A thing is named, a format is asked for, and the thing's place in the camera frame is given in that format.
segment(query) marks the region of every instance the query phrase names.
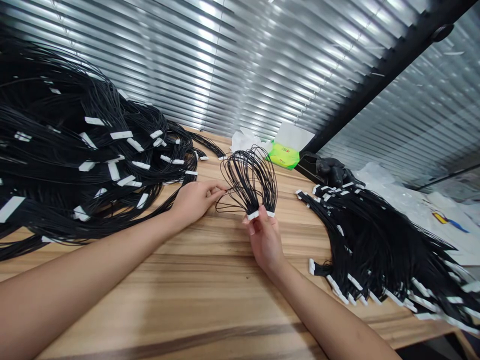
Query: wire harness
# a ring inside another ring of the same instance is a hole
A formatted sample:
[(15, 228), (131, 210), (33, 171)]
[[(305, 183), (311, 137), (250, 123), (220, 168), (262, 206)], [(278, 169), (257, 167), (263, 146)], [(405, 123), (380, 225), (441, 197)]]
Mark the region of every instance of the wire harness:
[(249, 220), (259, 215), (260, 201), (270, 217), (275, 216), (277, 206), (277, 178), (268, 152), (254, 145), (251, 149), (238, 150), (226, 156), (221, 163), (221, 173), (230, 189), (228, 203), (218, 201), (218, 212), (246, 212)]
[(310, 259), (309, 272), (325, 277), (342, 302), (381, 305), (390, 298), (421, 320), (442, 319), (480, 334), (472, 319), (480, 316), (480, 282), (452, 259), (453, 246), (361, 184), (316, 185), (316, 198), (296, 194), (330, 239), (331, 260)]
[(193, 140), (223, 154), (73, 53), (3, 36), (0, 67), (0, 239), (33, 233), (0, 242), (0, 261), (88, 244), (167, 211), (177, 192), (158, 206), (162, 187), (195, 181), (207, 157)]

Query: green tissue package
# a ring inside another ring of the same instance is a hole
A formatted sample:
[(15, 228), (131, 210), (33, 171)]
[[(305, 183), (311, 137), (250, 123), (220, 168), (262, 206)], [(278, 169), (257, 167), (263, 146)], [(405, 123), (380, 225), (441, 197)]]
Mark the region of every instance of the green tissue package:
[(300, 153), (295, 149), (283, 146), (275, 141), (271, 142), (272, 148), (268, 155), (273, 164), (292, 170), (300, 161)]

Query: left hand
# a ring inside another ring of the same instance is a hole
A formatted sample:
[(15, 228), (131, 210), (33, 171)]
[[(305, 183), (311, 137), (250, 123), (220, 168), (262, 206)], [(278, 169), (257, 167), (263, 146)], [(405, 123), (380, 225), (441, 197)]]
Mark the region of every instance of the left hand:
[(180, 189), (169, 212), (187, 227), (200, 219), (228, 188), (220, 180), (190, 182)]

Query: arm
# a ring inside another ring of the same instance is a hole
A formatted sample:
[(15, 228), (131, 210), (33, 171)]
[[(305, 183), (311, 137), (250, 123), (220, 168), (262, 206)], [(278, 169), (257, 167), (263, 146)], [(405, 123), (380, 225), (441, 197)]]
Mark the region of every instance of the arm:
[(331, 360), (400, 359), (389, 344), (285, 259), (279, 226), (263, 205), (258, 218), (243, 224), (258, 265), (290, 303)]
[(1, 282), (2, 357), (32, 359), (226, 189), (219, 181), (189, 183), (171, 210)]

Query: wooden tabletop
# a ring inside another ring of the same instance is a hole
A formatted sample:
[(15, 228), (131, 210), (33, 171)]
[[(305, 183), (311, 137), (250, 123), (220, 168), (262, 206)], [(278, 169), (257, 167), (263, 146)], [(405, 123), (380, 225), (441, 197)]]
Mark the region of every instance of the wooden tabletop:
[[(225, 152), (230, 151), (229, 139), (207, 135)], [(199, 162), (198, 180), (223, 179), (220, 161), (204, 150), (210, 160)], [(324, 278), (308, 274), (309, 258), (322, 263), (331, 257), (327, 233), (295, 195), (298, 189), (310, 193), (314, 184), (295, 170), (275, 166), (275, 171), (275, 214), (283, 251), (309, 280), (332, 295)], [(177, 187), (165, 187), (156, 205)], [(38, 358), (326, 359), (256, 265), (241, 219), (240, 213), (217, 213), (211, 208), (201, 220), (162, 245)], [(23, 239), (27, 234), (21, 229), (5, 240)], [(49, 244), (0, 262), (0, 281), (75, 249)], [(390, 299), (382, 305), (369, 301), (369, 306), (347, 307), (393, 348), (453, 329), (443, 321), (419, 321)]]

